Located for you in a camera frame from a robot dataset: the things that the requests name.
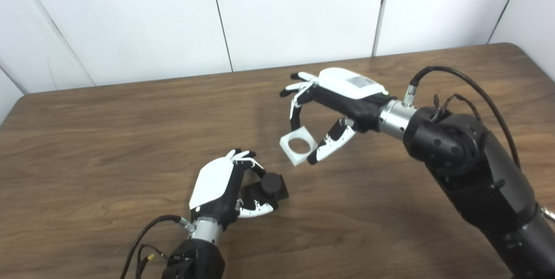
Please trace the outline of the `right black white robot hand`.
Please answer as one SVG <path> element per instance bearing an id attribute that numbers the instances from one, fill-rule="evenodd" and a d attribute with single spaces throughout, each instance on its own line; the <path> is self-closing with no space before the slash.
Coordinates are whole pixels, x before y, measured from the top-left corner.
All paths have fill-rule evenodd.
<path id="1" fill-rule="evenodd" d="M 295 72 L 290 78 L 299 82 L 283 88 L 279 96 L 294 94 L 289 118 L 292 131 L 300 129 L 302 107 L 312 101 L 343 115 L 307 156 L 311 165 L 343 147 L 355 133 L 380 132 L 380 114 L 395 100 L 383 85 L 345 68 L 326 68 L 319 75 Z"/>

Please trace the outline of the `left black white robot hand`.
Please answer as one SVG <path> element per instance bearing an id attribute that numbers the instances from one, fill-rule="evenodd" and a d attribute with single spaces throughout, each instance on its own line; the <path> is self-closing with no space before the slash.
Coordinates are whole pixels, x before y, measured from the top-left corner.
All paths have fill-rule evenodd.
<path id="1" fill-rule="evenodd" d="M 267 174 L 255 157 L 254 151 L 237 148 L 204 165 L 189 200 L 191 220 L 214 219 L 225 231 L 239 218 L 254 218 L 276 211 L 279 204 L 275 201 L 239 196 L 247 170 L 254 171 L 260 178 Z"/>

